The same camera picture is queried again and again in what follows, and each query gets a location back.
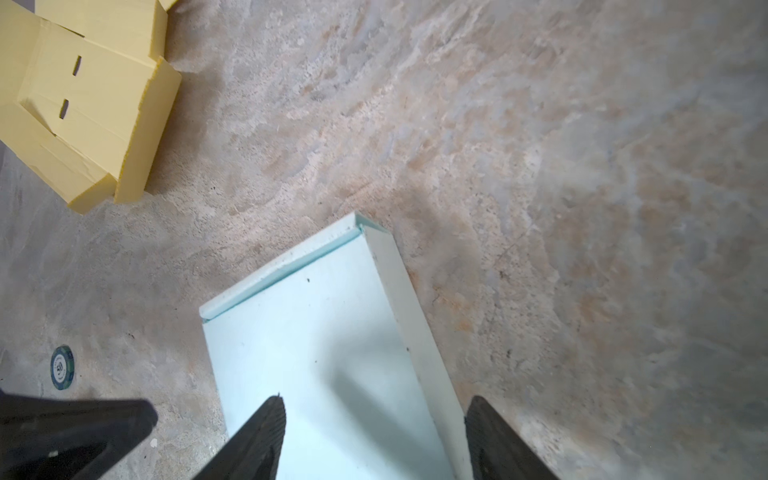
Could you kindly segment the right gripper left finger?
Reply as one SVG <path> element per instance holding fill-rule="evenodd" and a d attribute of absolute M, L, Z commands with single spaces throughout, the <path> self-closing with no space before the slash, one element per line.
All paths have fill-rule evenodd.
<path fill-rule="evenodd" d="M 274 480 L 286 431 L 283 398 L 269 397 L 194 480 Z"/>

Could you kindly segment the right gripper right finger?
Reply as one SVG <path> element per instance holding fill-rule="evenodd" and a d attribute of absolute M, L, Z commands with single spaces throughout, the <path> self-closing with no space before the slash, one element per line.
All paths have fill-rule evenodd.
<path fill-rule="evenodd" d="M 484 397 L 472 398 L 465 431 L 474 479 L 558 479 Z"/>

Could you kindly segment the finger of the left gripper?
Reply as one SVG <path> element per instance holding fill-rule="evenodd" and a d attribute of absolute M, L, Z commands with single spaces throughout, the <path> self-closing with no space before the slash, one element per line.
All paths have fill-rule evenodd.
<path fill-rule="evenodd" d="M 50 400 L 1 394 L 3 479 L 99 479 L 146 439 L 145 399 Z"/>

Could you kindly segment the light blue paper box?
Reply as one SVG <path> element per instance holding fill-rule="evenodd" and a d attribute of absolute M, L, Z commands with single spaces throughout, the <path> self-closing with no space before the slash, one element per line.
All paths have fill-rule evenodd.
<path fill-rule="evenodd" d="M 226 430 L 271 396 L 281 479 L 468 479 L 464 412 L 393 235 L 351 213 L 200 307 Z"/>

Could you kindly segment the yellow paper box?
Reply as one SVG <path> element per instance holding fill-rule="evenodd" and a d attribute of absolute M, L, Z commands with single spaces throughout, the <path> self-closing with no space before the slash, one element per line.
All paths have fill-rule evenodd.
<path fill-rule="evenodd" d="M 1 140 L 80 214 L 138 201 L 181 83 L 168 1 L 1 5 Z"/>

